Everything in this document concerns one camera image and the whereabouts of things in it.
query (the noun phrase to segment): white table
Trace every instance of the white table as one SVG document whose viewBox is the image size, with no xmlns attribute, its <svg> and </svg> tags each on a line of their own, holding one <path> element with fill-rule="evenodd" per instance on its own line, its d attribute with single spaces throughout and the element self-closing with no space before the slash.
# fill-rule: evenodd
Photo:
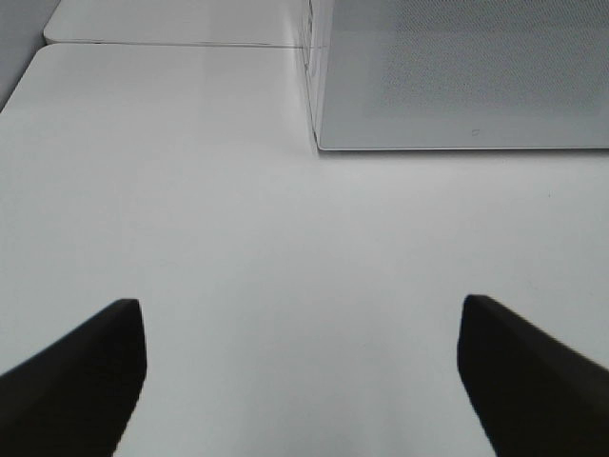
<svg viewBox="0 0 609 457">
<path fill-rule="evenodd" d="M 49 43 L 250 45 L 299 43 L 302 0 L 62 0 Z"/>
<path fill-rule="evenodd" d="M 490 457 L 462 299 L 608 367 L 609 158 L 319 156 L 297 56 L 38 53 L 0 114 L 0 370 L 137 297 L 121 457 Z"/>
</svg>

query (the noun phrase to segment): gray background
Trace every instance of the gray background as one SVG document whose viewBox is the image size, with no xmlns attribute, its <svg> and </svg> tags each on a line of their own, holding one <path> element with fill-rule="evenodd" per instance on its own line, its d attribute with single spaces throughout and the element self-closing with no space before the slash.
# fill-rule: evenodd
<svg viewBox="0 0 609 457">
<path fill-rule="evenodd" d="M 0 109 L 37 50 L 59 0 L 0 0 Z"/>
</svg>

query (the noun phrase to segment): white surface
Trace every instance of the white surface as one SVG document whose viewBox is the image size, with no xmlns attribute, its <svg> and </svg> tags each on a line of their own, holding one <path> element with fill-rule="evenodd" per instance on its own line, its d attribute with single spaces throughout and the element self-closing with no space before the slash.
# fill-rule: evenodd
<svg viewBox="0 0 609 457">
<path fill-rule="evenodd" d="M 298 53 L 38 53 L 0 114 L 0 370 L 137 297 L 120 457 L 490 457 L 462 299 L 609 367 L 609 159 L 320 157 Z"/>
<path fill-rule="evenodd" d="M 319 5 L 324 149 L 609 148 L 609 2 Z"/>
<path fill-rule="evenodd" d="M 299 43 L 301 0 L 62 0 L 49 43 L 254 45 Z"/>
</svg>

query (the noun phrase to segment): white cabinet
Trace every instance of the white cabinet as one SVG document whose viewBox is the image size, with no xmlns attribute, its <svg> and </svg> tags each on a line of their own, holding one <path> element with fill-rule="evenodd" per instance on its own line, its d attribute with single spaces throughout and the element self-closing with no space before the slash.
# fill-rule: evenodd
<svg viewBox="0 0 609 457">
<path fill-rule="evenodd" d="M 607 1 L 310 0 L 307 10 L 321 149 L 609 147 Z"/>
</svg>

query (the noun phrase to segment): white box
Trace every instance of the white box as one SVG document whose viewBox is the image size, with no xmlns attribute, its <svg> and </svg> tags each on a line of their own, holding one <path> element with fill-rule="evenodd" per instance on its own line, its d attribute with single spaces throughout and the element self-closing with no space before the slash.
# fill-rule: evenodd
<svg viewBox="0 0 609 457">
<path fill-rule="evenodd" d="M 304 11 L 320 149 L 609 147 L 609 1 L 304 0 Z"/>
</svg>

